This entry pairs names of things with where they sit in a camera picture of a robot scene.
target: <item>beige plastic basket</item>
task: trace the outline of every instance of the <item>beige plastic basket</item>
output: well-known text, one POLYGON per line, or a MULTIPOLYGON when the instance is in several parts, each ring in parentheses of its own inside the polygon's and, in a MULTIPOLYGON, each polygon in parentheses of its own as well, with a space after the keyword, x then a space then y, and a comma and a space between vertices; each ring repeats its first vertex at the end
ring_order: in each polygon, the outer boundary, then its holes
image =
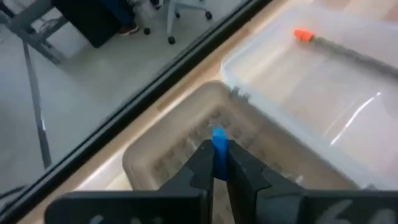
MULTIPOLYGON (((123 167, 135 190, 155 190, 169 180, 214 127, 286 178, 308 189, 356 189, 293 136, 220 82, 209 82, 132 144, 123 167)), ((233 223, 226 184, 215 180, 213 223, 233 223)))

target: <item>wooden surface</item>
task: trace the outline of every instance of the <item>wooden surface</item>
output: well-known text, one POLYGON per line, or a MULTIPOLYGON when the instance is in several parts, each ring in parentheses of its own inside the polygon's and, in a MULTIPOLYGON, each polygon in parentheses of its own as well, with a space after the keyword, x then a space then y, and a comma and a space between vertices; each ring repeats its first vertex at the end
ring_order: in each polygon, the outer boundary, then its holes
MULTIPOLYGON (((345 10, 347 6, 353 7, 347 3, 349 0, 336 1, 321 0, 318 3, 341 10, 345 10)), ((370 17, 388 21, 391 18, 393 18, 392 20, 398 18, 395 13, 398 9, 397 4, 390 4, 390 2, 388 1, 388 4, 385 3, 388 9, 382 7, 383 12, 374 12, 370 17)), ((245 24, 212 54, 207 56, 185 78, 157 100, 145 113, 141 114, 140 117, 109 142, 99 153, 83 165, 78 172, 74 173, 19 223, 43 223, 42 216, 46 206, 59 195, 72 190, 131 190, 131 186, 122 167, 122 156, 127 147, 200 85, 210 80, 222 81, 220 75, 221 60, 235 46, 245 38, 259 32, 281 12, 296 4, 303 3, 307 3, 307 1, 274 0, 274 2, 259 12, 250 22, 245 24)))

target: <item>metal rod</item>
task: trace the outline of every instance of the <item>metal rod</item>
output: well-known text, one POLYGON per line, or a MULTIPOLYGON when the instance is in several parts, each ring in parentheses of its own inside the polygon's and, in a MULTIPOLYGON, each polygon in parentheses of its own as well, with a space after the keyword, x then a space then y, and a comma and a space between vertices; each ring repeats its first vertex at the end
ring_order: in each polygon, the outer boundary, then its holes
POLYGON ((355 60, 361 62, 363 65, 370 66, 379 72, 391 74, 391 75, 395 76, 396 78, 398 77, 398 69, 397 68, 395 68, 385 62, 382 62, 374 57, 370 57, 368 55, 361 54, 355 50, 348 49, 340 44, 336 44, 336 43, 334 43, 330 40, 327 40, 326 38, 323 38, 323 37, 315 36, 313 39, 311 39, 311 42, 313 42, 314 44, 320 45, 320 46, 324 46, 328 50, 331 50, 338 54, 345 55, 349 58, 355 59, 355 60))
POLYGON ((33 68, 32 59, 29 53, 29 46, 23 42, 25 62, 27 68, 27 74, 29 77, 30 92, 32 95, 33 110, 35 113, 35 121, 37 127, 37 134, 39 135, 40 151, 42 153, 42 160, 44 168, 46 169, 51 165, 51 154, 49 148, 49 142, 47 141, 47 134, 45 132, 44 118, 42 114, 42 104, 40 100, 39 83, 37 81, 37 75, 33 68))

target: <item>gray floor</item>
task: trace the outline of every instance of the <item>gray floor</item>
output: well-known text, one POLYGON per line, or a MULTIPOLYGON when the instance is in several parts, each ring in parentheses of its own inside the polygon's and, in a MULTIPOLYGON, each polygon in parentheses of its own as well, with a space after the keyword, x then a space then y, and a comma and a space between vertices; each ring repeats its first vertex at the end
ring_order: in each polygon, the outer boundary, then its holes
MULTIPOLYGON (((94 49, 68 24, 51 38, 69 57, 61 66, 56 67, 31 50, 53 160, 57 162, 70 152, 123 101, 143 88, 163 66, 239 2, 207 0, 205 4, 213 13, 211 22, 203 12, 182 11, 181 19, 175 23, 177 43, 173 46, 167 43, 165 10, 155 12, 145 7, 145 19, 152 29, 149 36, 140 32, 114 37, 102 48, 94 49)), ((44 168, 22 42, 14 35, 7 35, 0 42, 0 68, 1 193, 32 182, 44 168)))

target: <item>chair wheel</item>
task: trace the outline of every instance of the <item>chair wheel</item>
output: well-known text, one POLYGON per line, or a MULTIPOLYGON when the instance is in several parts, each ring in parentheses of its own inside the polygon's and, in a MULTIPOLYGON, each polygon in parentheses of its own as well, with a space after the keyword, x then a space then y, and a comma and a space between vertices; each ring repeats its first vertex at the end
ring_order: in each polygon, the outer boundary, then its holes
POLYGON ((149 35, 149 34, 150 34, 150 28, 145 27, 145 28, 144 28, 144 34, 145 34, 145 35, 149 35))
POLYGON ((213 18, 213 15, 212 15, 211 12, 209 12, 209 11, 207 11, 207 12, 205 13, 205 16, 206 16, 206 19, 207 19, 207 20, 210 20, 211 18, 213 18))
POLYGON ((169 44, 171 44, 171 45, 175 44, 174 37, 169 37, 168 41, 169 41, 169 44))

